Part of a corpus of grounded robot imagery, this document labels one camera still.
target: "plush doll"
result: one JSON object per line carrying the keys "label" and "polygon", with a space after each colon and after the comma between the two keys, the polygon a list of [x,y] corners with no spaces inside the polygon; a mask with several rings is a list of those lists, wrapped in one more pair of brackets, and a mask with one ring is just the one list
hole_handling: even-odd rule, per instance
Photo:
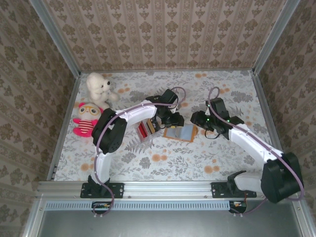
{"label": "plush doll", "polygon": [[111,82],[99,73],[90,73],[86,84],[89,90],[90,102],[96,104],[103,110],[110,107],[106,103],[107,100],[119,100],[119,95],[110,91]]}
{"label": "plush doll", "polygon": [[91,137],[92,130],[102,113],[103,110],[92,103],[80,103],[79,118],[74,118],[74,122],[79,124],[79,127],[74,128],[74,134],[81,137]]}

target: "wall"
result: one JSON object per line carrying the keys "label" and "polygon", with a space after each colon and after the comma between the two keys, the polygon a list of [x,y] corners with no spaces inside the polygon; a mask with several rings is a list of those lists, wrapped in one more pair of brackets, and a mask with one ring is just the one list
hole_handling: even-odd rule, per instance
{"label": "wall", "polygon": [[87,70],[250,68],[285,0],[44,0]]}
{"label": "wall", "polygon": [[0,1],[0,236],[23,230],[73,84],[30,3]]}
{"label": "wall", "polygon": [[283,149],[299,158],[316,215],[316,1],[302,0],[259,74]]}

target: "gray metal floor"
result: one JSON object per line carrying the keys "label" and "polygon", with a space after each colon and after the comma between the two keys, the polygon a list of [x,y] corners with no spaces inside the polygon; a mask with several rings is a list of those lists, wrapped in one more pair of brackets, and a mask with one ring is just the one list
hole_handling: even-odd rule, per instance
{"label": "gray metal floor", "polygon": [[46,211],[39,237],[301,237],[293,205],[265,203],[234,217],[228,211]]}

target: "pink stuffed toy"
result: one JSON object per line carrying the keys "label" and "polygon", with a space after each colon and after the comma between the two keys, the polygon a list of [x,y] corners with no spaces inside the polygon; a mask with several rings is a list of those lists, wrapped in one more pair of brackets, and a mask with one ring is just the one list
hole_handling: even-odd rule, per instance
{"label": "pink stuffed toy", "polygon": [[103,110],[92,103],[80,103],[78,108],[79,118],[73,121],[79,124],[74,128],[74,134],[81,137],[91,137],[94,126],[97,124]]}

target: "floral tablecloth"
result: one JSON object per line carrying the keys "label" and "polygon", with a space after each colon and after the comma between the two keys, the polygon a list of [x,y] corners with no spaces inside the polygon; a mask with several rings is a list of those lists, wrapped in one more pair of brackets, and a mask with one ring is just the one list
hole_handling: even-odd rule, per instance
{"label": "floral tablecloth", "polygon": [[[249,71],[155,72],[104,74],[113,85],[120,100],[110,103],[114,110],[138,104],[149,95],[162,94],[167,88],[182,86],[187,99],[179,109],[186,123],[191,123],[193,112],[205,110],[205,100],[212,86],[221,88],[231,116],[239,116],[259,137],[270,143],[268,131]],[[87,102],[85,85],[81,83],[72,112],[76,118],[78,104]],[[84,181],[93,171],[95,147],[92,138],[78,137],[76,126],[70,121],[55,181]],[[113,155],[110,168],[113,181],[202,181],[225,180],[239,170],[259,170],[257,164],[238,145],[220,136],[209,140],[204,130],[196,130],[194,141],[179,142],[163,137],[163,129],[147,141],[140,142],[135,127],[126,130],[122,146]]]}

